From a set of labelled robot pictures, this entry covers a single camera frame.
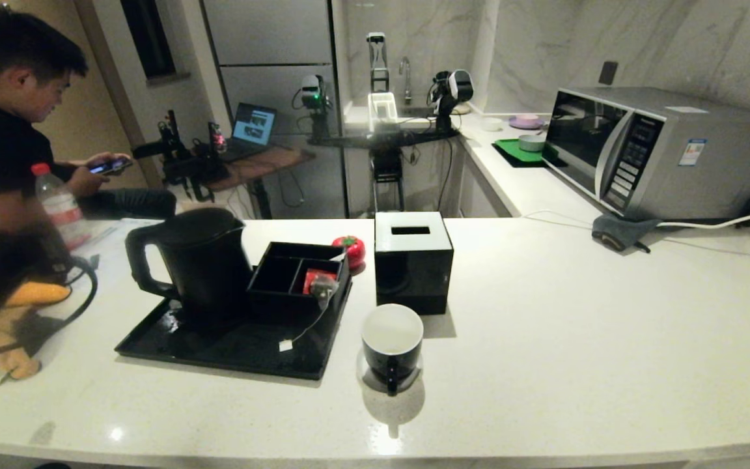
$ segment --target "faucet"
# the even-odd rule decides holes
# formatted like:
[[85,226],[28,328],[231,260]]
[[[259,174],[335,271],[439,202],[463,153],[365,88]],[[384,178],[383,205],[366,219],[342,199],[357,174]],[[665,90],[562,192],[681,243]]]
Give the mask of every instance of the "faucet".
[[407,68],[407,76],[404,78],[404,103],[410,104],[413,101],[413,92],[410,90],[410,59],[407,59],[407,56],[401,57],[401,63],[398,65],[398,74],[404,74],[405,68]]

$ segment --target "laptop screen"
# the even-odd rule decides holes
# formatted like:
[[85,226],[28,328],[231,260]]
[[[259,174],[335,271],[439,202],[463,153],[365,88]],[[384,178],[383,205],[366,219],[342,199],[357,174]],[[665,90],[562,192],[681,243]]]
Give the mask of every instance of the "laptop screen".
[[270,107],[239,103],[236,109],[236,122],[233,125],[233,137],[267,145],[276,118],[277,111]]

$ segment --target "laptop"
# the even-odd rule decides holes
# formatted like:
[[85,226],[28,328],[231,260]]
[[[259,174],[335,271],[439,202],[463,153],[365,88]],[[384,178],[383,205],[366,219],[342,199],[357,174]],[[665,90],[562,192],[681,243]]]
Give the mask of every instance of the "laptop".
[[233,119],[233,137],[227,140],[227,151],[221,161],[232,163],[269,148],[277,110],[254,104],[239,103]]

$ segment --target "green tray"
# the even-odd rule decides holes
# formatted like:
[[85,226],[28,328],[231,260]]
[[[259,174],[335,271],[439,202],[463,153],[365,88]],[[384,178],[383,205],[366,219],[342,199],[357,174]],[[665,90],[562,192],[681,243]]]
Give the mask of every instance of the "green tray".
[[542,162],[542,151],[521,150],[519,139],[497,140],[493,146],[511,166],[517,168],[545,166]]

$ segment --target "sticker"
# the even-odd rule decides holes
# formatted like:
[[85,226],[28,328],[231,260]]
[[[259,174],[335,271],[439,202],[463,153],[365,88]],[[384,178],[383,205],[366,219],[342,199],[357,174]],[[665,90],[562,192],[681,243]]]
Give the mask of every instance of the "sticker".
[[708,143],[707,139],[690,139],[687,141],[687,148],[682,154],[682,159],[679,160],[679,166],[696,166],[699,155],[702,154],[702,150],[705,149],[705,144]]
[[699,107],[690,107],[690,106],[665,106],[664,109],[670,109],[671,111],[676,111],[677,113],[695,113],[696,115],[706,115],[708,111],[705,109],[699,109]]

